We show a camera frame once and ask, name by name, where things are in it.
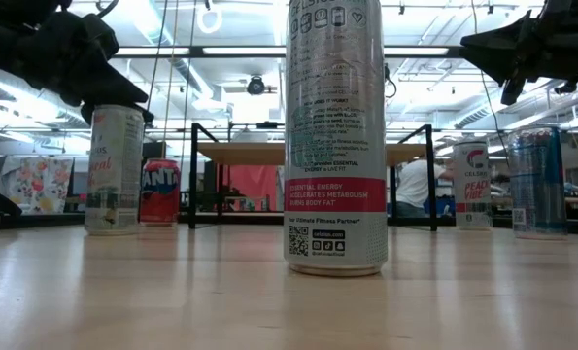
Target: red can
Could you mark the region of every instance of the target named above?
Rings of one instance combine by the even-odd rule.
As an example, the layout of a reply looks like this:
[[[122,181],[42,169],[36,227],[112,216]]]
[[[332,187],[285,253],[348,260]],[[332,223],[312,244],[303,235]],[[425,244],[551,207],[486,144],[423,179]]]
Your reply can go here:
[[[140,221],[144,224],[173,225],[180,202],[181,170],[169,159],[149,159],[142,178]]]

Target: silver energy drink can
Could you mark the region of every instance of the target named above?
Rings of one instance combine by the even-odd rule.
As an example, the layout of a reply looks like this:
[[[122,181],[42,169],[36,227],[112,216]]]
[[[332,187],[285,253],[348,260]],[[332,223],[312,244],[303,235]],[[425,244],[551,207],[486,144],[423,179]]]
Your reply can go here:
[[[360,276],[388,259],[384,53],[377,0],[289,4],[285,259]]]
[[[453,150],[457,227],[491,229],[492,177],[487,143],[460,142]]]
[[[132,108],[98,106],[92,116],[85,230],[137,232],[144,120]]]
[[[531,127],[508,138],[513,231],[519,238],[565,239],[561,138],[555,127]]]

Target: white celsius can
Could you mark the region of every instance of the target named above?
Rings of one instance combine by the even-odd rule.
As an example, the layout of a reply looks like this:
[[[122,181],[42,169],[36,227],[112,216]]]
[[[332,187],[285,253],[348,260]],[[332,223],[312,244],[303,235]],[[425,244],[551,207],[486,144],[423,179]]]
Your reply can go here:
[[[457,227],[489,230],[492,228],[492,177],[487,143],[460,142],[453,150]]]
[[[85,230],[137,232],[144,120],[132,108],[98,106],[92,116]]]
[[[384,53],[378,0],[292,0],[285,259],[360,276],[388,259]]]

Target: white shirt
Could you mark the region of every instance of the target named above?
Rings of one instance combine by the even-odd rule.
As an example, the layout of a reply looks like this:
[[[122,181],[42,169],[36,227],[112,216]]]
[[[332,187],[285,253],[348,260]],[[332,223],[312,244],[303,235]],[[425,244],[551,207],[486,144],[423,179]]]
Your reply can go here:
[[[398,175],[400,184],[396,189],[396,200],[411,204],[417,208],[423,208],[428,198],[428,174],[426,173],[426,160],[413,161],[401,170]],[[435,179],[442,176],[446,171],[443,167],[433,164]]]

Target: wooden table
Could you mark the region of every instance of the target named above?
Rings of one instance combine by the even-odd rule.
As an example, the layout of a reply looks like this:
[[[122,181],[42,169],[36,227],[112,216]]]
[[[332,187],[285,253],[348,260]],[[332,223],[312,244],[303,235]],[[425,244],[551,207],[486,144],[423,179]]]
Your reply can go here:
[[[567,204],[578,204],[578,197],[567,197],[564,199]],[[493,197],[492,204],[495,205],[512,205],[513,199],[511,197]]]
[[[284,165],[284,143],[198,143],[198,152],[223,165]],[[425,145],[386,145],[387,166],[421,157]]]
[[[381,274],[292,272],[282,227],[0,234],[0,349],[578,350],[578,235],[390,228]]]

